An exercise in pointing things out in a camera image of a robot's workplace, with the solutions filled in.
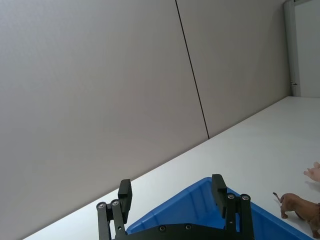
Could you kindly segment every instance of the white table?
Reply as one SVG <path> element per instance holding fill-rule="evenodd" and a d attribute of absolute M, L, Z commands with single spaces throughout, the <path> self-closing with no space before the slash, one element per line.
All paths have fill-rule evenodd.
<path fill-rule="evenodd" d="M 254 203 L 280 218 L 280 207 L 272 192 L 296 193 L 320 202 L 320 183 L 303 174 L 318 160 L 320 98 L 287 97 L 133 180 L 126 227 L 184 188 L 215 173 L 223 176 L 228 187 L 249 194 Z M 25 239 L 98 240 L 96 204 L 116 199 L 117 192 Z M 293 214 L 285 222 L 308 235 L 311 233 L 307 223 L 301 223 Z"/>

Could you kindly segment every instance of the bolt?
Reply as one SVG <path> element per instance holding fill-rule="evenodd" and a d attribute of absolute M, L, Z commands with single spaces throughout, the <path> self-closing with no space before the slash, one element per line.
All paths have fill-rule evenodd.
<path fill-rule="evenodd" d="M 250 198 L 249 198 L 248 195 L 243 195 L 243 196 L 242 196 L 242 199 L 243 199 L 243 200 L 249 200 Z"/>
<path fill-rule="evenodd" d="M 160 232 L 164 232 L 165 230 L 166 230 L 166 226 L 162 225 L 162 226 L 159 227 L 159 231 Z"/>
<path fill-rule="evenodd" d="M 235 195 L 233 195 L 232 193 L 228 194 L 228 199 L 234 199 Z"/>

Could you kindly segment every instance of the brown toy animal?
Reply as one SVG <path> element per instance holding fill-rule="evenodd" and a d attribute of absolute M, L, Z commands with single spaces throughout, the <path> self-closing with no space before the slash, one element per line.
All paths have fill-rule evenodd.
<path fill-rule="evenodd" d="M 318 230 L 320 229 L 320 203 L 313 203 L 295 195 L 293 193 L 286 193 L 281 198 L 273 192 L 279 202 L 282 204 L 280 207 L 281 217 L 287 219 L 286 212 L 294 211 L 295 214 L 302 220 L 305 220 L 310 225 L 312 236 L 320 239 Z"/>

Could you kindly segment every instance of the black metal bracket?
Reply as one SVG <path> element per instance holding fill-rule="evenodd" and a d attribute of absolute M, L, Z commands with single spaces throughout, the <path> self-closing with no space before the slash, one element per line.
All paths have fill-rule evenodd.
<path fill-rule="evenodd" d="M 128 235 L 124 224 L 127 223 L 131 207 L 132 188 L 129 179 L 122 180 L 118 199 L 109 204 L 100 202 L 96 206 L 99 240 L 112 240 L 111 220 L 114 220 L 115 240 L 254 240 L 250 196 L 227 193 L 227 186 L 220 174 L 212 175 L 212 195 L 225 219 L 224 229 L 182 223 L 160 225 Z M 240 219 L 239 232 L 236 230 L 236 214 L 239 214 Z"/>

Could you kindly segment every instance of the blue container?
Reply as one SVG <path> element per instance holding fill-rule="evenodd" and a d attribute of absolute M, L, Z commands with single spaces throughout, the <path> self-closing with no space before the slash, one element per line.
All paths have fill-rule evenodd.
<path fill-rule="evenodd" d="M 216 206 L 211 192 L 211 183 L 211 177 L 206 177 L 187 187 L 133 223 L 127 229 L 128 234 L 140 232 L 158 225 L 183 223 L 223 229 L 225 220 L 221 218 Z M 227 192 L 239 196 L 239 194 L 229 188 Z M 251 213 L 256 240 L 312 239 L 254 203 L 251 203 Z M 236 219 L 236 222 L 237 230 L 239 231 L 239 218 Z"/>

